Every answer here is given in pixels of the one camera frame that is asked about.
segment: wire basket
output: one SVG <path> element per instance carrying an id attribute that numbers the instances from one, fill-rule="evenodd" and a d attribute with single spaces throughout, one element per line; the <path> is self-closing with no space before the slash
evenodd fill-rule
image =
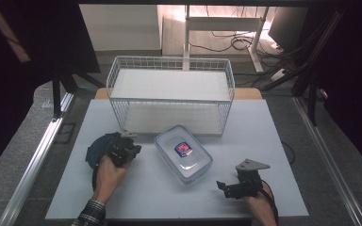
<path id="1" fill-rule="evenodd" d="M 117 56 L 107 96 L 124 135 L 159 134 L 183 125 L 222 135 L 234 100 L 228 59 Z"/>

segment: clear plastic container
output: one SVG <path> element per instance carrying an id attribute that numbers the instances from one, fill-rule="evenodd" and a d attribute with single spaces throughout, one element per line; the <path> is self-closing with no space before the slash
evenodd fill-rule
<path id="1" fill-rule="evenodd" d="M 205 174 L 213 158 L 182 125 L 155 138 L 157 150 L 178 179 L 188 185 Z"/>

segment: white tabletop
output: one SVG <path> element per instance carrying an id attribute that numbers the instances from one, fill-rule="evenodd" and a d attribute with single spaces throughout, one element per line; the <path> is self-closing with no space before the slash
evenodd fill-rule
<path id="1" fill-rule="evenodd" d="M 92 195 L 87 148 L 116 131 L 109 100 L 92 100 L 46 218 L 78 217 Z M 226 199 L 216 185 L 237 183 L 235 165 L 245 158 L 271 166 L 259 174 L 271 185 L 280 217 L 308 215 L 264 100 L 234 101 L 222 137 L 196 137 L 212 155 L 213 165 L 191 185 L 181 184 L 172 174 L 154 138 L 134 138 L 142 150 L 107 204 L 107 218 L 249 218 L 243 201 Z"/>

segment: plaid sleeve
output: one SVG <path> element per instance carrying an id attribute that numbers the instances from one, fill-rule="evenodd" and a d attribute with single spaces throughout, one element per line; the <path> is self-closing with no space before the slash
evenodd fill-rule
<path id="1" fill-rule="evenodd" d="M 105 205 L 96 200 L 89 200 L 84 210 L 74 221 L 72 226 L 99 226 L 103 225 L 106 216 Z"/>

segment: plastic container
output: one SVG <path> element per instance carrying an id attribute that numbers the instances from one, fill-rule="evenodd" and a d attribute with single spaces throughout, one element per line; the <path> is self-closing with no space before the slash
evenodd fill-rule
<path id="1" fill-rule="evenodd" d="M 158 135 L 155 144 L 174 174 L 185 185 L 205 174 L 213 162 L 206 149 L 182 125 Z"/>

